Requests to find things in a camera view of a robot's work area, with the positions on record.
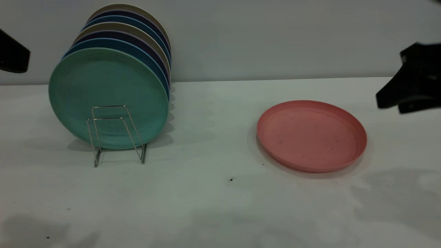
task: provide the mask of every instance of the metal plate stand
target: metal plate stand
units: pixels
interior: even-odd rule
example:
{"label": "metal plate stand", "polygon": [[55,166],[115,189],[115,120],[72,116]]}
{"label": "metal plate stand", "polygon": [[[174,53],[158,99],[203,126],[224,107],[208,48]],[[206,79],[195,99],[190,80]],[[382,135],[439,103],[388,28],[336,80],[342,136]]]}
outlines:
{"label": "metal plate stand", "polygon": [[[136,135],[138,136],[139,144],[141,144],[141,149],[142,149],[141,154],[139,154],[137,146],[136,146],[135,142],[133,141],[133,137],[130,134],[129,128],[128,128],[127,123],[126,123],[126,120],[123,117],[95,118],[94,110],[95,109],[100,109],[100,108],[125,108],[127,110],[127,114],[129,115],[130,122],[132,123],[133,129],[135,130]],[[98,167],[98,164],[99,164],[99,161],[100,161],[100,155],[103,152],[103,149],[101,148],[101,144],[100,144],[100,137],[99,137],[99,134],[98,134],[97,120],[122,120],[123,123],[124,123],[124,126],[126,127],[127,134],[129,135],[130,140],[132,141],[133,148],[136,151],[136,154],[138,155],[139,161],[141,162],[141,164],[144,164],[146,162],[147,143],[145,143],[145,144],[142,143],[141,137],[139,136],[139,133],[138,133],[138,130],[136,129],[135,124],[133,123],[132,115],[130,114],[129,108],[126,105],[95,106],[95,107],[92,107],[92,118],[87,119],[87,121],[86,121],[87,129],[89,130],[90,144],[92,144],[93,155],[95,156],[95,164],[94,164],[95,168]],[[95,145],[93,143],[93,140],[92,140],[92,132],[90,131],[90,121],[93,121],[93,125],[95,127],[95,133],[97,134],[98,147],[95,147]]]}

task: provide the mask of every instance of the white wall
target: white wall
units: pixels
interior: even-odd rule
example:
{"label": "white wall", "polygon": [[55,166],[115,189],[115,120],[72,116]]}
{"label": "white wall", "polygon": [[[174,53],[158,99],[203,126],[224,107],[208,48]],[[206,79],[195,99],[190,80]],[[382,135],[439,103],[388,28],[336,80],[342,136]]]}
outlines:
{"label": "white wall", "polygon": [[[111,0],[1,0],[0,28],[31,50],[25,74],[0,84],[47,83],[88,17]],[[441,41],[430,0],[127,0],[172,41],[173,80],[393,75],[398,53]]]}

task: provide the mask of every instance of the stack of plates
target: stack of plates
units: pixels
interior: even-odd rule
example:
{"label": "stack of plates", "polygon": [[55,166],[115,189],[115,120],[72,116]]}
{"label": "stack of plates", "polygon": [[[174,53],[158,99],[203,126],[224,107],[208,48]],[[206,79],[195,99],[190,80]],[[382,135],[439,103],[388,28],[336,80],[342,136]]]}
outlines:
{"label": "stack of plates", "polygon": [[[86,120],[92,118],[92,107],[125,105],[141,142],[147,143],[167,120],[171,61],[168,36],[152,15],[126,4],[103,7],[92,14],[54,69],[49,82],[52,109],[70,132],[90,142]],[[94,113],[95,118],[123,117],[137,137],[125,108]],[[122,121],[96,124],[101,147],[133,147]],[[92,129],[93,143],[98,144]]]}

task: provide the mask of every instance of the white tabletop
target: white tabletop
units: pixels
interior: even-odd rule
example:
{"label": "white tabletop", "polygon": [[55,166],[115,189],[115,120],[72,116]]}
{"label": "white tabletop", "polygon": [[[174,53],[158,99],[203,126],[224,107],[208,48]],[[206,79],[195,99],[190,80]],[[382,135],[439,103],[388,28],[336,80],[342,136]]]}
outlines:
{"label": "white tabletop", "polygon": [[[146,164],[113,151],[98,168],[47,86],[0,86],[0,248],[440,247],[441,110],[378,110],[389,79],[174,83]],[[262,151],[260,115],[299,99],[360,120],[360,163],[307,174]]]}

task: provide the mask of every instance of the beige plate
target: beige plate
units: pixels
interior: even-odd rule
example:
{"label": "beige plate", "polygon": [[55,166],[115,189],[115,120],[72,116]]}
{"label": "beige plate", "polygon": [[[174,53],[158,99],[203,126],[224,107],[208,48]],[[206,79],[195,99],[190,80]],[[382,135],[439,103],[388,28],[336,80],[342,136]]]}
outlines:
{"label": "beige plate", "polygon": [[124,32],[127,34],[134,35],[135,37],[141,39],[145,43],[147,43],[150,47],[153,48],[153,50],[156,51],[158,56],[161,58],[163,63],[165,64],[165,69],[167,70],[169,78],[171,77],[170,73],[170,64],[168,62],[168,59],[162,50],[162,48],[158,45],[156,40],[154,40],[150,35],[148,35],[146,32],[142,31],[141,29],[134,27],[132,25],[128,25],[125,23],[114,23],[114,22],[106,22],[106,23],[98,23],[95,25],[92,25],[85,30],[81,31],[81,33],[78,35],[78,37],[75,39],[74,43],[81,39],[82,37],[93,33],[97,31],[104,31],[104,30],[110,30],[110,31],[119,31]]}
{"label": "beige plate", "polygon": [[155,24],[159,28],[159,30],[164,34],[165,38],[167,39],[167,42],[168,42],[169,46],[171,47],[170,39],[168,38],[168,35],[165,32],[165,29],[162,27],[162,25],[159,23],[159,21],[156,20],[156,18],[154,18],[151,14],[149,14],[145,10],[140,9],[138,7],[135,7],[133,5],[128,5],[128,4],[111,4],[111,5],[104,6],[104,7],[100,8],[99,10],[95,11],[95,13],[93,13],[90,16],[90,18],[89,18],[89,20],[87,20],[87,22],[89,22],[96,15],[99,15],[99,14],[101,14],[103,12],[106,12],[106,11],[112,11],[112,10],[126,10],[126,11],[134,12],[134,13],[136,13],[138,15],[144,16],[146,19],[148,19],[149,21],[153,22],[153,24]]}

